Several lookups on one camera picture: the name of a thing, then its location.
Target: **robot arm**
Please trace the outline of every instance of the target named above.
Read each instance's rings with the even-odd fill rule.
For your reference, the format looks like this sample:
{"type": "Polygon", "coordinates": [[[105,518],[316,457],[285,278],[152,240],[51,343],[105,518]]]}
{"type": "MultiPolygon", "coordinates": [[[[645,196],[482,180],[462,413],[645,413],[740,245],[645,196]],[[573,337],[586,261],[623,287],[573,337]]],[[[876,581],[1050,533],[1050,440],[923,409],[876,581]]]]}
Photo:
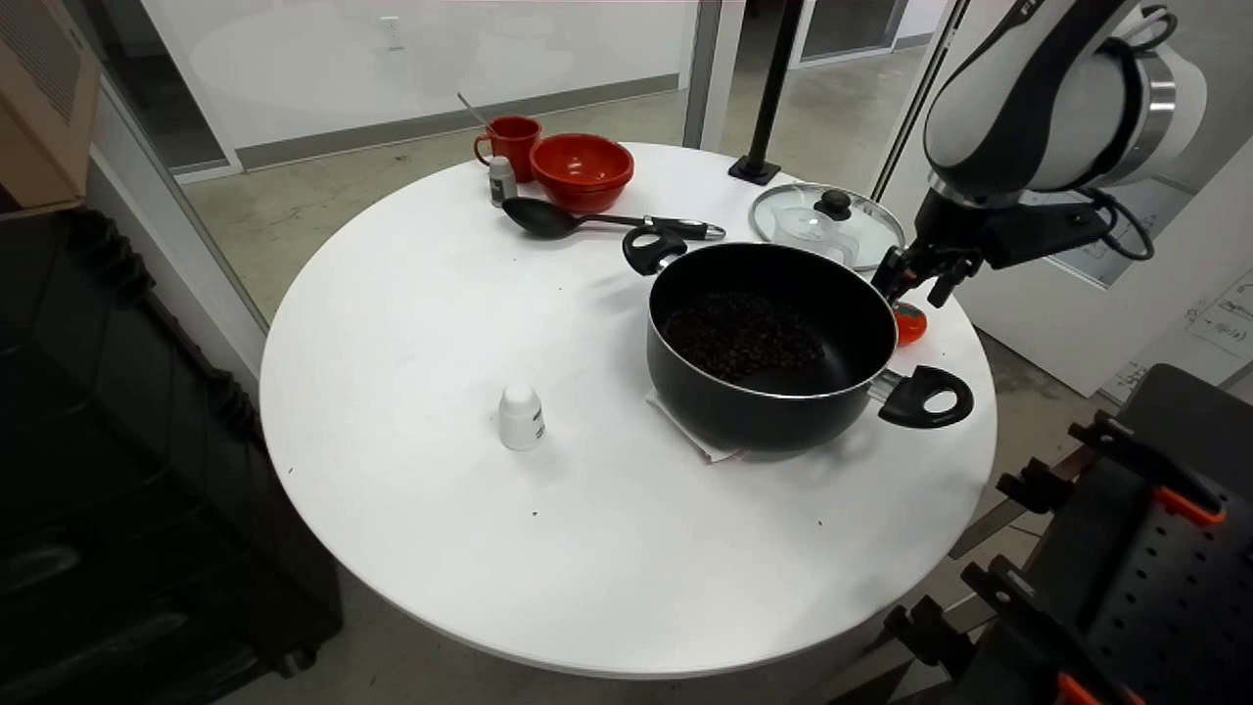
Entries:
{"type": "Polygon", "coordinates": [[[915,241],[894,249],[884,298],[935,278],[939,305],[983,261],[1013,265],[1106,240],[1106,202],[1025,206],[1022,193],[1098,189],[1184,154],[1207,106],[1204,74],[1163,48],[1168,6],[1136,0],[1012,0],[939,87],[923,154],[935,189],[915,241]]]}

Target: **floor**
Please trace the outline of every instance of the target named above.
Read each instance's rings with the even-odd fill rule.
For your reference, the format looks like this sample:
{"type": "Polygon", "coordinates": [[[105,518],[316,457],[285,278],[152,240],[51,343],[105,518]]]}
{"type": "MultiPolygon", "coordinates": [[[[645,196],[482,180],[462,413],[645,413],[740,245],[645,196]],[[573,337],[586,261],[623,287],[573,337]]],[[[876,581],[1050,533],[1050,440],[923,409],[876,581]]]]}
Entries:
{"type": "MultiPolygon", "coordinates": [[[[723,154],[747,149],[765,53],[770,48],[768,34],[768,20],[745,34],[734,116],[722,142],[723,154]]],[[[923,48],[905,48],[876,59],[794,72],[777,123],[770,162],[794,175],[865,193],[922,59],[923,48]]],[[[542,112],[542,123],[546,129],[599,129],[623,142],[679,142],[683,93],[591,100],[542,112]]],[[[471,136],[475,129],[448,129],[261,166],[232,180],[192,185],[187,196],[260,309],[269,316],[294,275],[341,225],[393,189],[466,162],[471,136]]],[[[1025,457],[1060,457],[1070,449],[1064,427],[1089,420],[1093,405],[995,339],[986,339],[986,358],[1003,422],[995,470],[1022,470],[1025,457]]],[[[1039,520],[1018,520],[980,548],[975,559],[995,551],[1022,559],[1039,533],[1039,520]]],[[[956,573],[956,559],[939,563],[915,597],[939,597],[939,603],[965,597],[956,573]]],[[[232,692],[226,705],[809,705],[824,702],[826,674],[839,670],[856,642],[829,642],[734,679],[623,684],[484,657],[393,611],[350,577],[345,607],[350,629],[323,650],[316,670],[290,683],[261,679],[232,692]]]]}

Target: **bowl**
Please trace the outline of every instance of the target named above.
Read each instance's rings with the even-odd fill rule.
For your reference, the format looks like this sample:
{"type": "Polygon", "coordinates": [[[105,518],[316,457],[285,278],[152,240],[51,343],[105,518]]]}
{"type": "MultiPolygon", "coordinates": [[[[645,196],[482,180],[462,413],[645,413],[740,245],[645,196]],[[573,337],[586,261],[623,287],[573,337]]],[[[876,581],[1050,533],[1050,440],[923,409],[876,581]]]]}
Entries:
{"type": "Polygon", "coordinates": [[[636,175],[636,162],[617,142],[599,133],[552,133],[531,144],[531,171],[552,202],[591,214],[617,200],[636,175]]]}

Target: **black pole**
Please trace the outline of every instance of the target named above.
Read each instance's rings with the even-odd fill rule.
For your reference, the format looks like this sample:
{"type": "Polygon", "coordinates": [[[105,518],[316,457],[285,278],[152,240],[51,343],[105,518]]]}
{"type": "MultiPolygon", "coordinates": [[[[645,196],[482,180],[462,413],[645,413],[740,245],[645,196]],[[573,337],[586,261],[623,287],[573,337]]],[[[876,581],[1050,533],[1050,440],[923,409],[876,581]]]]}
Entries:
{"type": "Polygon", "coordinates": [[[758,93],[751,149],[734,166],[736,180],[770,185],[781,171],[781,166],[768,162],[768,144],[770,144],[770,129],[777,129],[781,99],[782,99],[782,80],[787,80],[787,64],[790,64],[790,48],[794,48],[798,6],[804,6],[804,0],[782,0],[782,25],[777,34],[768,87],[758,93]]]}

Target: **red cup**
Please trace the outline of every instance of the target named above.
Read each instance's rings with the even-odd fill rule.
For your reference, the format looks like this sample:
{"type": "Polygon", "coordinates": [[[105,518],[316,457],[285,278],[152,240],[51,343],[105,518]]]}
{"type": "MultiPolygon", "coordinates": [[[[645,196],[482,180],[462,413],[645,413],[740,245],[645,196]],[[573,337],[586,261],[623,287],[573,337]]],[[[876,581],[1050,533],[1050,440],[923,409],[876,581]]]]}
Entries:
{"type": "Polygon", "coordinates": [[[531,116],[495,116],[482,136],[475,136],[475,158],[484,166],[482,142],[497,154],[510,158],[512,180],[527,185],[531,180],[531,144],[542,142],[542,123],[531,116]]]}

